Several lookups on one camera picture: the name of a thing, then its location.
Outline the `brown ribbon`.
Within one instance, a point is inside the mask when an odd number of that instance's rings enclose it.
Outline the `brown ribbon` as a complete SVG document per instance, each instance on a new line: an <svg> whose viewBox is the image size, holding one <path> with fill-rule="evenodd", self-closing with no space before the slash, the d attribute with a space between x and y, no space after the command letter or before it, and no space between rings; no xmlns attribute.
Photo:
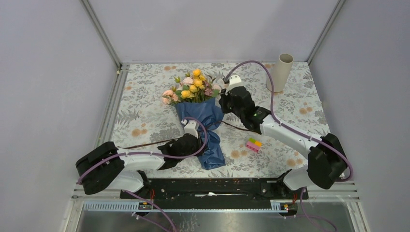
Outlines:
<svg viewBox="0 0 410 232"><path fill-rule="evenodd" d="M226 124L226 125L228 125L228 126L231 126L231 127L235 128L235 129L237 129L237 130L250 131L250 130L247 130L247 129L244 129L244 128L240 128L240 127L234 126L234 125L232 125L232 124L230 124L230 123L228 123L228 122L222 121L222 120L209 124L208 126L205 127L205 129L206 129L207 131L211 131L211 127L212 127L212 126L214 126L214 125L216 125L216 124L220 124L220 123L224 123L224 124ZM148 144L134 145L134 146L130 146L130 147L121 147L121 148L123 148L123 149L135 149L135 148L145 147L145 146L149 146L149 145L156 145L156 144L166 143L166 142L168 142L168 141L173 141L173 140L177 140L177 138L168 139L168 140L163 140L163 141L158 141L158 142L153 142L153 143L148 143Z"/></svg>

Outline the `blue wrapping paper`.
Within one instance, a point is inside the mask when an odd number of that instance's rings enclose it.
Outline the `blue wrapping paper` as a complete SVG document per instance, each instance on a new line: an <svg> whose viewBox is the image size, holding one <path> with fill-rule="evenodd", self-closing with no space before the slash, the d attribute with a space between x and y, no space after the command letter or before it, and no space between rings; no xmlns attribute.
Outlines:
<svg viewBox="0 0 410 232"><path fill-rule="evenodd" d="M175 105L180 119L193 117L205 127L207 140L205 150L198 160L205 170L212 170L226 165L220 146L220 137L215 130L224 118L221 108L216 105L216 99L211 98L201 103L181 102Z"/></svg>

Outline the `artificial flower bunch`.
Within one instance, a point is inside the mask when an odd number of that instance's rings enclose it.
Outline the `artificial flower bunch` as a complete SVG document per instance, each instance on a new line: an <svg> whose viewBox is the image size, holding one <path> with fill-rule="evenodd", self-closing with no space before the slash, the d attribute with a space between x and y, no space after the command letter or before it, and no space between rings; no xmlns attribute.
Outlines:
<svg viewBox="0 0 410 232"><path fill-rule="evenodd" d="M185 73L185 78L175 77L175 86L171 86L161 95L161 101L166 105L177 103L202 103L215 98L221 91L216 79L206 75L202 70L196 69Z"/></svg>

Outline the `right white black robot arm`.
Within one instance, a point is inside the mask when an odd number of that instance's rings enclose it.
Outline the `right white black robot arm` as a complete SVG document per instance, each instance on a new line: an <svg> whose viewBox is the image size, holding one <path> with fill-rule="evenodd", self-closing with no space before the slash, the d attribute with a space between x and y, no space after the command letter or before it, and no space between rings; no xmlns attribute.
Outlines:
<svg viewBox="0 0 410 232"><path fill-rule="evenodd" d="M245 87L225 88L219 104L223 113L235 114L249 131L274 138L299 152L307 165L292 169L279 178L278 195L289 199L296 190L318 186L329 189L351 168L340 141L333 134L316 138L314 134L279 120L270 110L256 106Z"/></svg>

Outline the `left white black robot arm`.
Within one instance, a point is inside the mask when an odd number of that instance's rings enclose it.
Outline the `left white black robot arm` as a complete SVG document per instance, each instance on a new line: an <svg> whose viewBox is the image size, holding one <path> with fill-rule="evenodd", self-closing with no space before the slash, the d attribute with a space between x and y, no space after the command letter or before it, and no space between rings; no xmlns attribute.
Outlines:
<svg viewBox="0 0 410 232"><path fill-rule="evenodd" d="M116 147L114 142L105 142L75 163L79 174L77 183L86 195L123 189L143 199L150 192L145 170L167 170L183 159L200 156L206 148L206 140L207 137L186 133L152 151L124 149Z"/></svg>

